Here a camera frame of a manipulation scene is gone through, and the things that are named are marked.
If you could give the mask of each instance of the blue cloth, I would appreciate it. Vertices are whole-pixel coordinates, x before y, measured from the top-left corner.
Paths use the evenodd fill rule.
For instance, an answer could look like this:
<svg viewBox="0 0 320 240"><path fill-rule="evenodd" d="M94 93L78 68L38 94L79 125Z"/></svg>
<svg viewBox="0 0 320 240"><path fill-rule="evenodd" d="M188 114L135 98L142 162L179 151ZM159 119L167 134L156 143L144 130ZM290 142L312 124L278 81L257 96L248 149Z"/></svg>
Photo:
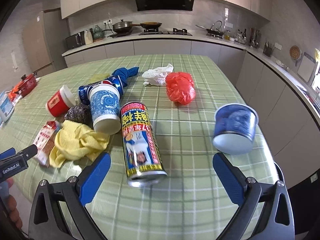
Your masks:
<svg viewBox="0 0 320 240"><path fill-rule="evenodd" d="M112 74L114 76L119 76L121 79L121 82L122 82L122 86L126 87L128 85L127 78L133 77L136 74L138 74L138 70L139 70L139 67L133 67L130 69L126 69L125 67L121 67L121 68L116 69Z"/></svg>

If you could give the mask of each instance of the yellow towel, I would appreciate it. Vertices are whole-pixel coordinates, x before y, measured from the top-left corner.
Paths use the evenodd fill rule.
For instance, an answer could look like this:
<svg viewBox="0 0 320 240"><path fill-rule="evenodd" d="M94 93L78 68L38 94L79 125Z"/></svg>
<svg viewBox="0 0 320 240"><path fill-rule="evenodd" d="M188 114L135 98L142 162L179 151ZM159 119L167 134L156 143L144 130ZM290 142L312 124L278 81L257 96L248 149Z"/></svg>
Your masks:
<svg viewBox="0 0 320 240"><path fill-rule="evenodd" d="M84 156L94 161L107 148L109 138L108 134L95 132L85 124L65 120L50 152L50 166L60 168L65 160L79 160Z"/></svg>

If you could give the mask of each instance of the wall outlet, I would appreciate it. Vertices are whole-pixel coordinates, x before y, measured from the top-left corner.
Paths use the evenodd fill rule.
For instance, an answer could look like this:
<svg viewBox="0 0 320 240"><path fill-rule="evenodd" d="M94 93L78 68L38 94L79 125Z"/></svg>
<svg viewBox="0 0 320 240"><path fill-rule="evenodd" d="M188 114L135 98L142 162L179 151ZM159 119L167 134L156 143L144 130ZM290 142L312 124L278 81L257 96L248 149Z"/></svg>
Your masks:
<svg viewBox="0 0 320 240"><path fill-rule="evenodd" d="M233 28L233 24L226 22L226 27Z"/></svg>
<svg viewBox="0 0 320 240"><path fill-rule="evenodd" d="M103 21L103 25L108 25L108 24L112 24L112 20L111 19Z"/></svg>
<svg viewBox="0 0 320 240"><path fill-rule="evenodd" d="M276 43L276 44L275 44L275 47L276 47L277 49L279 49L279 50L282 49L282 46L281 46L279 43Z"/></svg>

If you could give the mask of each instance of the table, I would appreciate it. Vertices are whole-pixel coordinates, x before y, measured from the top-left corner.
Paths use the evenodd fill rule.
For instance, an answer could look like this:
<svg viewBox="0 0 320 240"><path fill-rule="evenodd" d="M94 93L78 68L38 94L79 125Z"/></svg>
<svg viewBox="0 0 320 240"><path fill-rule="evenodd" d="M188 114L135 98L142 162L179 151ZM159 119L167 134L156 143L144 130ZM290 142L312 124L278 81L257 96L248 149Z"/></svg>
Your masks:
<svg viewBox="0 0 320 240"><path fill-rule="evenodd" d="M177 107L166 94L165 86L143 86L142 73L171 63L174 71L192 75L196 98L187 106ZM227 225L237 206L231 203L212 168L217 152L211 143L214 113L227 103L244 103L243 99L217 65L208 57L194 55L142 55L90 62L44 76L37 87L15 107L10 120L0 129L0 150L29 146L39 129L52 118L46 101L66 84L76 94L93 74L111 73L118 67L139 66L138 76L128 79L120 104L141 101L147 107L156 134L168 178L158 185L131 188L124 170L122 137L110 138L107 152L111 168L94 200L87 204L89 213L108 239L215 239ZM274 183L277 172L267 143L257 127L252 152L227 156L245 176L259 182ZM25 197L32 200L41 179L50 183L78 175L89 163L87 158L66 162L61 169L43 168L35 160L14 180ZM245 236L257 222L258 206ZM75 225L66 214L72 231Z"/></svg>

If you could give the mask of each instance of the floor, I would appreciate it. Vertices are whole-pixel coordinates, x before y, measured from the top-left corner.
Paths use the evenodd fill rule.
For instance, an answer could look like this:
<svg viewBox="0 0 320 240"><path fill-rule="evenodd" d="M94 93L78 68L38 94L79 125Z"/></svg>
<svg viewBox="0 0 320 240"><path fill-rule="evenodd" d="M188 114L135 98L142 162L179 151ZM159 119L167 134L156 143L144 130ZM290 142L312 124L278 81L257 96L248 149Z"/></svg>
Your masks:
<svg viewBox="0 0 320 240"><path fill-rule="evenodd" d="M17 209L22 220L22 231L28 233L29 217L32 203L22 195L20 190L14 184L9 189L9 193L15 198L17 202Z"/></svg>

